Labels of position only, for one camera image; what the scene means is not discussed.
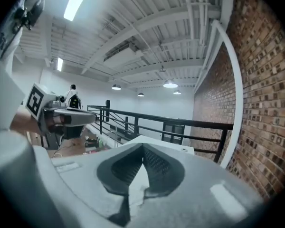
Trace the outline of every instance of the backpack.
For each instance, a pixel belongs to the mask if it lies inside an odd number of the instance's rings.
[[[71,108],[81,109],[81,101],[77,95],[73,95],[69,100],[69,106]]]

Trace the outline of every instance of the white ceiling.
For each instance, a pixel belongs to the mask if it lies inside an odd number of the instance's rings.
[[[84,0],[71,22],[63,18],[67,2],[46,0],[35,27],[23,29],[17,57],[44,58],[50,67],[60,57],[62,71],[129,88],[158,87],[168,78],[193,87],[206,56],[209,25],[221,18],[222,7],[222,0]],[[192,11],[188,2],[197,3]],[[107,55],[129,42],[142,57],[114,68],[104,65]]]

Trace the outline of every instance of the stairway railing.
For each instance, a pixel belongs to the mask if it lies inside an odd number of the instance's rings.
[[[161,117],[161,116],[153,116],[153,115],[146,115],[146,114],[140,114],[140,113],[118,111],[118,110],[113,110],[110,108],[97,106],[97,105],[88,105],[87,110],[93,111],[94,113],[96,113],[99,116],[99,123],[96,123],[96,124],[99,125],[99,127],[100,127],[100,129],[99,129],[100,134],[103,133],[103,129],[102,129],[102,128],[104,128],[103,123],[110,125],[107,122],[109,120],[112,120],[114,122],[123,123],[125,125],[125,128],[122,129],[122,131],[124,131],[125,133],[131,134],[131,136],[133,138],[139,136],[139,129],[146,129],[149,131],[158,132],[158,133],[162,133],[162,134],[169,134],[171,136],[176,136],[176,137],[180,137],[180,138],[194,139],[194,140],[200,140],[200,141],[209,141],[209,142],[217,142],[217,143],[219,143],[217,150],[203,150],[203,149],[194,148],[195,152],[215,154],[214,162],[216,162],[216,163],[219,161],[219,158],[222,155],[222,151],[223,151],[224,144],[225,144],[226,137],[227,137],[227,132],[228,132],[228,130],[233,129],[233,124],[209,123],[209,122],[191,121],[191,120],[184,120],[184,119],[173,119],[173,118],[167,118],[167,117]],[[129,123],[128,121],[119,120],[119,119],[110,117],[109,116],[110,113],[125,115],[126,117],[129,117],[129,116],[134,117],[134,123]],[[158,129],[141,126],[138,124],[139,119],[152,120],[152,121],[162,122],[162,123],[166,123],[166,124],[184,125],[184,126],[192,126],[192,127],[200,127],[200,128],[210,128],[210,129],[219,129],[219,130],[222,130],[222,134],[221,134],[220,139],[211,139],[211,138],[203,138],[203,137],[197,137],[197,136],[183,135],[183,134],[178,134],[178,133],[171,133],[171,132],[167,132],[167,131],[161,131]],[[133,128],[133,132],[128,130],[128,126],[131,126]]]

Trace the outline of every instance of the brick wall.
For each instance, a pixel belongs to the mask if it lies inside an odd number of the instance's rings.
[[[285,182],[285,32],[262,0],[234,0],[227,34],[237,53],[244,87],[241,133],[227,169],[268,199]],[[234,78],[222,46],[195,95],[193,119],[232,123],[234,112]],[[220,136],[219,131],[200,128],[192,128],[191,134]],[[201,141],[191,144],[206,149],[217,146]]]

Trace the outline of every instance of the fluorescent light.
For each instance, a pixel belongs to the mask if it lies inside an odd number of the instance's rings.
[[[80,4],[83,0],[69,0],[66,6],[66,11],[63,17],[70,21],[73,21],[77,10],[79,9]]]
[[[120,85],[113,85],[112,89],[114,89],[114,90],[121,90],[122,88],[120,87]]]
[[[165,81],[164,85],[165,88],[176,88],[178,85],[172,81],[171,79],[168,79]]]
[[[61,69],[62,69],[62,64],[63,64],[63,60],[58,57],[58,60],[57,60],[57,70],[60,71],[60,72],[61,72]]]

